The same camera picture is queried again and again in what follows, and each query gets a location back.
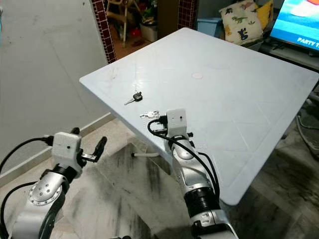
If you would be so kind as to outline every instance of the wall baseboard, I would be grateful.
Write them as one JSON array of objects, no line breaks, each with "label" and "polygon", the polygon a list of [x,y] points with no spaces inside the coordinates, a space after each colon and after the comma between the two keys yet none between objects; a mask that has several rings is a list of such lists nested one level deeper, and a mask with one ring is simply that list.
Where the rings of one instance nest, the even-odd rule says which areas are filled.
[{"label": "wall baseboard", "polygon": [[[92,123],[81,128],[80,135],[84,137],[114,119],[115,119],[115,116],[112,113],[107,113],[106,115],[103,115],[102,117],[98,118]],[[25,162],[20,163],[19,165],[13,167],[12,169],[5,172],[4,174],[0,175],[0,188],[3,187],[5,184],[11,182],[18,176],[22,175],[23,173],[27,172],[31,168],[47,160],[50,156],[51,156],[51,147],[48,147],[45,150],[32,156]]]}]

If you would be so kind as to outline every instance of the marble floor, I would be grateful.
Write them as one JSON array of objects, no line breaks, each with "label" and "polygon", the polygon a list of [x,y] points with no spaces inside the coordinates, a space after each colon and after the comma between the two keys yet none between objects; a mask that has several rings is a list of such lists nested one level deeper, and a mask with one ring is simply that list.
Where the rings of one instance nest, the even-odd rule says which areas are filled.
[{"label": "marble floor", "polygon": [[[149,152],[115,119],[82,140],[92,151],[101,136],[108,137],[102,158],[88,163],[66,195],[52,239],[191,239],[183,196],[170,166],[160,157],[132,158]],[[319,162],[315,161],[294,123],[257,175],[240,203],[222,203],[240,239],[319,238]],[[0,190],[0,200],[15,185],[36,180],[51,159],[39,164]],[[23,206],[27,188],[8,201],[9,231]]]}]

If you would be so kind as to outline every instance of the white wall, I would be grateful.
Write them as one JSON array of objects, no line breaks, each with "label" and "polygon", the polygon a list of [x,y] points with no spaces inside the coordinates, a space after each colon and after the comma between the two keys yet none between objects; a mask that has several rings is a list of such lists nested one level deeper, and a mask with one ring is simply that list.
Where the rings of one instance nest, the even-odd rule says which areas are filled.
[{"label": "white wall", "polygon": [[220,9],[231,5],[233,0],[199,0],[197,17],[220,17]]},{"label": "white wall", "polygon": [[[35,136],[82,127],[108,109],[79,83],[107,64],[89,0],[2,2],[0,160]],[[44,149],[26,145],[11,168]]]}]

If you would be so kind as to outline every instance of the silver key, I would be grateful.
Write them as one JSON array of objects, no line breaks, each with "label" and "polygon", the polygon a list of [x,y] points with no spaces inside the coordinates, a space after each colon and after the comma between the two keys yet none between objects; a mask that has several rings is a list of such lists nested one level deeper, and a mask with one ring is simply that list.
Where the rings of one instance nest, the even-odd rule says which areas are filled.
[{"label": "silver key", "polygon": [[147,113],[144,113],[140,115],[141,118],[148,118],[148,119],[159,119],[160,118],[160,112],[159,111],[149,111]]},{"label": "silver key", "polygon": [[129,101],[127,101],[124,105],[126,106],[127,104],[129,104],[129,103],[132,103],[132,102],[134,102],[135,101],[135,99],[134,98],[131,98]]}]

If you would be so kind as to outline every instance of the television screen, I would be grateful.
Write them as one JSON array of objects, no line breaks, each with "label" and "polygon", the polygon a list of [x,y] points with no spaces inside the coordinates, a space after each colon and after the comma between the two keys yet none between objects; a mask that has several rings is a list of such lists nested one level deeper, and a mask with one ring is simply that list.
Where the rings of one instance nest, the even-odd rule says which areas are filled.
[{"label": "television screen", "polygon": [[285,0],[270,36],[319,51],[319,0]]}]

